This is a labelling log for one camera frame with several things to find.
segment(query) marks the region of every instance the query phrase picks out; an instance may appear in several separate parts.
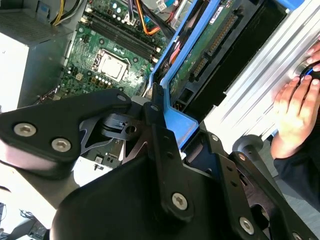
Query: silver screw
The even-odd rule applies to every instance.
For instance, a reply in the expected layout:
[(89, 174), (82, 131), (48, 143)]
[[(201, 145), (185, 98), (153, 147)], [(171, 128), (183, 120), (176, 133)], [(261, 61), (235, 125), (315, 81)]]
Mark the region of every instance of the silver screw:
[(118, 97), (118, 99), (120, 99), (121, 101), (126, 101), (126, 100), (127, 100), (124, 96), (122, 96), (122, 95), (120, 95), (120, 94), (119, 94), (117, 97)]
[(185, 196), (178, 192), (172, 195), (172, 202), (178, 209), (182, 211), (186, 210), (188, 207), (187, 199), (185, 198)]
[(251, 222), (244, 216), (240, 217), (239, 223), (243, 230), (245, 230), (248, 234), (253, 235), (255, 233), (254, 226), (252, 226)]
[(295, 240), (302, 240), (302, 238), (299, 236), (298, 233), (293, 232), (292, 235), (293, 235), (293, 237), (294, 237)]
[(56, 138), (52, 141), (51, 146), (54, 150), (65, 153), (71, 149), (71, 143), (64, 138)]
[(211, 137), (212, 137), (212, 139), (213, 139), (213, 140), (215, 140), (216, 142), (218, 142), (218, 141), (219, 141), (219, 138), (218, 138), (216, 135), (211, 134)]
[(19, 123), (14, 126), (13, 131), (19, 136), (31, 137), (36, 134), (37, 129), (29, 123)]
[(155, 110), (155, 111), (159, 111), (158, 107), (155, 106), (155, 105), (151, 105), (151, 108), (152, 108), (153, 110)]
[(246, 160), (246, 157), (244, 155), (242, 155), (241, 153), (239, 153), (238, 156), (242, 161)]

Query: black cable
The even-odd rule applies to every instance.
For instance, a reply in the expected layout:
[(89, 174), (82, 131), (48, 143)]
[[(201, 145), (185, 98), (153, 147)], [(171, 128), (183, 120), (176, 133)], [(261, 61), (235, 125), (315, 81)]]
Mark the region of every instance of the black cable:
[[(63, 15), (61, 16), (61, 19), (60, 19), (60, 20), (63, 20), (63, 19), (65, 19), (66, 17), (69, 17), (71, 14), (73, 14), (73, 13), (75, 12), (75, 10), (77, 10), (77, 7), (78, 7), (78, 5), (80, 4), (80, 1), (81, 1), (81, 0), (76, 0), (75, 3), (74, 3), (74, 5), (73, 5), (73, 7), (70, 9), (70, 11), (68, 11), (68, 12), (65, 13), (65, 14), (63, 14)], [(58, 16), (56, 16), (56, 17), (53, 19), (53, 21), (51, 21), (51, 24), (53, 24), (53, 23), (56, 21), (57, 17), (58, 17)]]
[(77, 7), (78, 5), (80, 4), (80, 1), (81, 0), (76, 0), (73, 7), (70, 9), (70, 11), (68, 11), (66, 14), (63, 14), (62, 17), (61, 17), (61, 20), (62, 19), (65, 19), (66, 17), (69, 17), (71, 14), (74, 13), (75, 10), (77, 10)]
[(130, 21), (134, 19), (134, 2), (133, 0), (128, 0), (129, 18)]
[(21, 209), (20, 209), (20, 216), (25, 219), (31, 219), (31, 220), (35, 219), (35, 216), (31, 212), (21, 210)]
[[(65, 0), (64, 3), (63, 3), (63, 9), (65, 9), (66, 1), (67, 1), (67, 0)], [(59, 15), (59, 13), (58, 13), (58, 14), (55, 16), (55, 18), (50, 22), (51, 25), (54, 24), (54, 22), (56, 21), (58, 15)]]
[(164, 36), (171, 40), (175, 35), (176, 31), (167, 24), (164, 20), (162, 20), (159, 16), (157, 16), (154, 12), (152, 12), (142, 1), (140, 1), (143, 13), (155, 24), (157, 25)]
[(4, 215), (4, 217), (3, 217), (2, 219), (0, 219), (0, 223), (1, 223), (1, 221), (3, 221), (3, 220), (6, 218), (6, 216), (7, 216), (7, 205), (3, 204), (3, 209), (5, 209), (5, 215)]

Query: silver metal surface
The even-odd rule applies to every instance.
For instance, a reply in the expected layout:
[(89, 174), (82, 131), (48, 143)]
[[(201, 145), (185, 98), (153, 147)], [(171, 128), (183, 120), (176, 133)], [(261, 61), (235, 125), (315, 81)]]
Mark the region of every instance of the silver metal surface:
[(306, 51), (320, 35), (320, 1), (305, 0), (275, 30), (237, 80), (226, 98), (204, 120), (209, 132), (222, 141), (226, 152), (243, 135), (265, 140), (275, 129), (273, 102), (307, 59)]
[(243, 154), (239, 153), (238, 156), (242, 161), (246, 160), (246, 157)]
[(299, 234), (297, 234), (297, 233), (292, 233), (292, 235), (293, 235), (293, 237), (294, 237), (294, 239), (295, 240), (303, 240), (300, 236), (299, 236)]
[(173, 17), (173, 20), (171, 21), (171, 26), (177, 30), (178, 27), (180, 26), (182, 20), (185, 18), (186, 13), (190, 6), (192, 5), (193, 0), (182, 0), (180, 3), (180, 6), (175, 12), (175, 15)]
[(188, 207), (187, 199), (185, 198), (185, 196), (178, 192), (172, 195), (172, 203), (182, 211), (186, 210)]
[(212, 134), (211, 137), (212, 137), (213, 140), (219, 141), (219, 138), (216, 135)]
[(14, 126), (13, 131), (19, 136), (31, 137), (36, 134), (37, 129), (29, 123), (19, 123)]
[(0, 105), (34, 104), (57, 86), (71, 30), (54, 29), (27, 10), (0, 11)]
[(253, 235), (255, 233), (254, 226), (252, 226), (251, 222), (245, 217), (240, 217), (239, 223), (243, 230), (245, 230), (248, 234)]
[(294, 70), (292, 78), (299, 77), (301, 75), (301, 73), (303, 72), (303, 70), (305, 70), (306, 67), (308, 67), (308, 66), (309, 66), (309, 63), (307, 63), (307, 61), (300, 63), (300, 65), (297, 66), (297, 68)]
[(155, 110), (155, 111), (159, 111), (158, 107), (155, 106), (155, 105), (151, 105), (151, 108), (152, 108), (153, 110)]
[(65, 153), (71, 149), (71, 143), (64, 138), (56, 138), (52, 141), (51, 146), (54, 150)]
[(126, 100), (126, 98), (124, 96), (120, 95), (120, 94), (117, 96), (117, 98), (120, 99), (121, 101), (125, 101)]

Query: black metal bracket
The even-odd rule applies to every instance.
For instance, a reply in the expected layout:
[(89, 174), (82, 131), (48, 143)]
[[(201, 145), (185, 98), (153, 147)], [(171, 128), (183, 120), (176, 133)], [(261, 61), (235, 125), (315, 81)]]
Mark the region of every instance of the black metal bracket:
[(215, 163), (232, 231), (243, 240), (267, 240), (252, 215), (236, 165), (219, 154)]
[(317, 239), (286, 200), (243, 153), (233, 152), (229, 159), (235, 163), (239, 174), (243, 176), (242, 186), (249, 206), (260, 205), (269, 216), (270, 232), (274, 240), (297, 239), (295, 235), (300, 236), (301, 239)]
[[(112, 113), (125, 113), (130, 107), (130, 98), (117, 89), (109, 89), (2, 113), (0, 159), (42, 177), (64, 178), (72, 171), (82, 152), (81, 142), (92, 133), (97, 121)], [(32, 129), (15, 129), (21, 123)], [(70, 149), (55, 150), (56, 139), (66, 140), (58, 142), (62, 144), (58, 147), (68, 145)]]

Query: hand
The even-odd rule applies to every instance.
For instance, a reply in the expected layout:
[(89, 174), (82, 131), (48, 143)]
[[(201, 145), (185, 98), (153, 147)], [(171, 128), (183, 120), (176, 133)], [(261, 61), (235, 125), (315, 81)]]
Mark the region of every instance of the hand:
[[(310, 57), (306, 60), (308, 64), (320, 61), (320, 42), (313, 45), (307, 52)], [(320, 72), (320, 63), (313, 67), (313, 71)]]
[(287, 158), (297, 152), (312, 132), (320, 105), (320, 81), (305, 76), (295, 77), (286, 84), (275, 98), (273, 109), (278, 135), (271, 145), (274, 158)]

